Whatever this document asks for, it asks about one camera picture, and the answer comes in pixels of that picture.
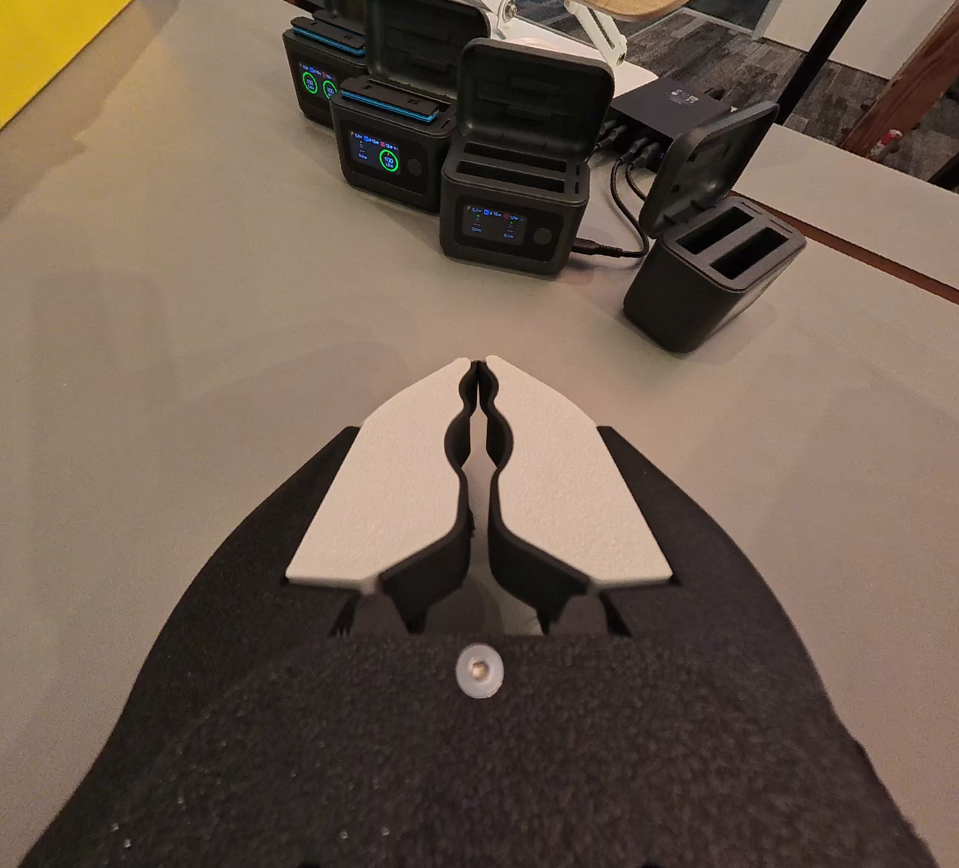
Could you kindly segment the black charging hub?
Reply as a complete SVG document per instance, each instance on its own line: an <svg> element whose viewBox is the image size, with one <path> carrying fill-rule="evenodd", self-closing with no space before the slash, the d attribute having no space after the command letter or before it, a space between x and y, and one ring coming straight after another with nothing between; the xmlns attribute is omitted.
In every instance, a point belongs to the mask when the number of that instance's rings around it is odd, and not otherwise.
<svg viewBox="0 0 959 868"><path fill-rule="evenodd" d="M608 118L613 129L623 128L613 147L624 153L636 140L645 138L664 154L679 136L698 126L723 118L733 111L725 101L668 77L630 89L616 96Z"/></svg>

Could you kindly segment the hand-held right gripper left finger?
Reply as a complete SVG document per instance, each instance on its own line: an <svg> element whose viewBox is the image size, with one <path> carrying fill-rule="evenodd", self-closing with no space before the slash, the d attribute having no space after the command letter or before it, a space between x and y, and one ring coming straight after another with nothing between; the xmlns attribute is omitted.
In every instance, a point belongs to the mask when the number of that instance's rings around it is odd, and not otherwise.
<svg viewBox="0 0 959 868"><path fill-rule="evenodd" d="M469 551L476 364L457 358L368 416L286 569L293 584L443 597L423 566Z"/></svg>

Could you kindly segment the white base mat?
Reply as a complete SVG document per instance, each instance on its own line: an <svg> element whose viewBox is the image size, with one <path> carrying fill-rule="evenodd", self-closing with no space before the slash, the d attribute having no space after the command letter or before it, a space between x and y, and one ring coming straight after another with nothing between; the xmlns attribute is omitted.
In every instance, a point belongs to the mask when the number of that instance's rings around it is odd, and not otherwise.
<svg viewBox="0 0 959 868"><path fill-rule="evenodd" d="M542 27L532 23L520 23L518 34L495 33L494 37L512 45L527 48L532 47L555 55L562 54L582 59L591 59L606 65L599 51L592 45L587 45L568 35L546 31ZM658 78L656 73L651 70L629 63L628 61L624 61L614 68L613 73L615 76L614 98L645 84L652 83Z"/></svg>

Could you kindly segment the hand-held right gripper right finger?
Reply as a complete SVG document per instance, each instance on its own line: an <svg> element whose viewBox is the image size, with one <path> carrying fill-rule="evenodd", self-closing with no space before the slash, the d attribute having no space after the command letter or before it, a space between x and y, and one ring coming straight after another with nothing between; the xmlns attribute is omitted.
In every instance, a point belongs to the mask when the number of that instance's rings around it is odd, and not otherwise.
<svg viewBox="0 0 959 868"><path fill-rule="evenodd" d="M484 361L490 507L512 549L534 550L587 591L664 584L673 573L598 425L496 355Z"/></svg>

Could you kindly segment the black battery blue stripe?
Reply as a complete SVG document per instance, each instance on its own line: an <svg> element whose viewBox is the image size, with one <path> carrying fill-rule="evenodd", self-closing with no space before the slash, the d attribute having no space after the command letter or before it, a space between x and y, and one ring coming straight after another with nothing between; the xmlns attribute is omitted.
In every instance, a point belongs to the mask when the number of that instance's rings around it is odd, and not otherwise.
<svg viewBox="0 0 959 868"><path fill-rule="evenodd" d="M339 95L348 103L425 125L436 122L454 107L451 102L380 83L368 76L343 82Z"/></svg>
<svg viewBox="0 0 959 868"><path fill-rule="evenodd" d="M352 58L366 60L366 35L349 28L321 20L296 18L292 21L294 35L310 40Z"/></svg>

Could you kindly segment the black metal leg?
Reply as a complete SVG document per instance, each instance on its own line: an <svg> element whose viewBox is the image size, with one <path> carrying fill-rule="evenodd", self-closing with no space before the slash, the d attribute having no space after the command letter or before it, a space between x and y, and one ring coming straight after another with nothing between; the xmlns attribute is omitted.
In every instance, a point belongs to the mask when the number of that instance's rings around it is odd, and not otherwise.
<svg viewBox="0 0 959 868"><path fill-rule="evenodd" d="M785 124L785 120L809 91L867 1L840 0L777 99L780 124Z"/></svg>

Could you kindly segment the brown wooden post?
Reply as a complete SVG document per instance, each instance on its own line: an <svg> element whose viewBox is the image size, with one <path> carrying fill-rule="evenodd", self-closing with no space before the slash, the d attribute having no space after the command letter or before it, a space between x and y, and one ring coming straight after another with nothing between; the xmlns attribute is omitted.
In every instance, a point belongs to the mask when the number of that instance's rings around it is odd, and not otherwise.
<svg viewBox="0 0 959 868"><path fill-rule="evenodd" d="M878 161L913 131L958 76L958 1L892 77L839 147Z"/></svg>

